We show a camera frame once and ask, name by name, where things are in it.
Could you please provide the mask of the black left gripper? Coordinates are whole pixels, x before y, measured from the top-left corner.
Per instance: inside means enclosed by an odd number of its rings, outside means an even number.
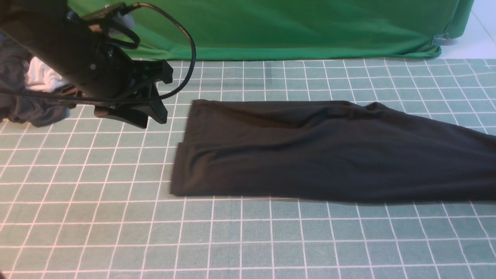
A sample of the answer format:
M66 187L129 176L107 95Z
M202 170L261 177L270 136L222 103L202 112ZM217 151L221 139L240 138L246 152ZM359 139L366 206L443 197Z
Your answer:
M163 81L170 84L174 72L165 60L113 59L113 67L119 73L122 85L117 99L124 100L160 97L156 83ZM95 106L94 115L101 119L125 122L140 129L146 129L148 125L148 115L129 108ZM166 124L168 111L161 99L149 102L149 116L161 125Z

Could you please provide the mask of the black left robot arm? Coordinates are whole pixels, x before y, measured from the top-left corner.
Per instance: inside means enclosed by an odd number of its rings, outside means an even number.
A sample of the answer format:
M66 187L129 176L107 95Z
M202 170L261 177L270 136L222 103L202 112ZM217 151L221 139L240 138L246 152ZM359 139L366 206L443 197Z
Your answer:
M80 17L66 0L2 0L1 32L60 74L62 103L94 106L98 118L145 129L148 119L165 124L168 111L156 83L172 82L164 60L138 61L125 49L137 49L140 38L131 6L110 5Z

